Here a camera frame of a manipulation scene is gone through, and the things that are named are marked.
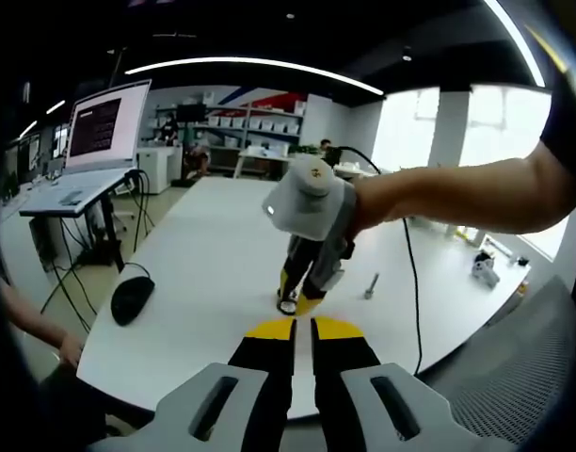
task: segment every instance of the laptop screen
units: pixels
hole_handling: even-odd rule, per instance
[[[118,87],[77,102],[66,166],[133,160],[150,81]]]

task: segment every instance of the human arm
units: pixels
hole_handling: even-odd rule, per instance
[[[83,344],[64,329],[49,321],[13,287],[0,277],[0,293],[9,320],[22,331],[57,348],[60,359],[76,367],[79,364]]]
[[[422,216],[494,232],[542,231],[576,205],[576,181],[542,143],[524,159],[478,167],[405,169],[356,184],[352,234]]]

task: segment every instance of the desk leg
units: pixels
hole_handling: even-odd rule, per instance
[[[106,235],[108,235],[108,242],[113,247],[115,264],[117,264],[119,273],[121,273],[125,267],[125,264],[123,263],[122,256],[120,255],[120,244],[117,243],[117,234],[115,233],[115,225],[112,220],[112,202],[110,201],[110,197],[106,194],[102,197],[101,203],[102,213],[104,215],[104,225],[106,227]]]
[[[244,157],[238,157],[238,163],[235,166],[235,171],[233,172],[233,178],[237,179],[242,173],[242,166],[244,165]]]

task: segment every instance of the window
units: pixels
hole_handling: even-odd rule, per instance
[[[550,114],[552,96],[513,87],[472,87],[460,166],[524,158],[533,151]],[[549,259],[557,254],[568,218],[546,231],[521,235]]]
[[[52,151],[52,158],[57,158],[62,155],[64,148],[66,148],[66,142],[69,134],[69,125],[62,124],[54,129],[54,143]]]
[[[439,89],[392,94],[382,105],[372,159],[383,169],[428,164],[439,110]]]

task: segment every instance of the floor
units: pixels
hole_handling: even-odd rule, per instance
[[[187,190],[188,188],[170,187],[159,195],[150,196],[148,213],[154,224],[158,223],[163,218],[173,204],[177,202]],[[134,212],[137,214],[136,204],[131,197],[116,197],[113,199],[113,204],[115,212],[123,211]],[[121,253],[123,259],[128,261],[131,259],[133,254],[136,220],[123,217],[122,221],[124,222],[127,231],[119,233],[120,239],[122,240]],[[144,239],[143,232],[144,229],[142,222],[138,244]],[[96,311],[98,311],[105,298],[113,289],[115,280],[118,276],[118,271],[115,266],[84,266],[77,270],[77,276],[86,288],[91,305]],[[95,319],[95,314],[86,303],[85,295],[83,294],[79,283],[72,274],[68,274],[64,278],[64,284],[77,310],[90,325]],[[87,333],[81,327],[81,323],[77,319],[76,314],[73,312],[72,307],[59,287],[50,298],[44,314],[79,338],[84,340],[87,338]],[[44,378],[57,364],[53,350],[41,343],[37,344],[36,342],[33,342],[32,338],[25,337],[24,342],[27,354],[30,355],[29,361],[33,372],[38,378]],[[130,431],[127,426],[119,425],[114,421],[113,423],[125,433]],[[282,452],[297,450],[306,450],[311,452],[326,451],[324,434],[319,423],[314,418],[290,423],[284,432],[280,450]]]

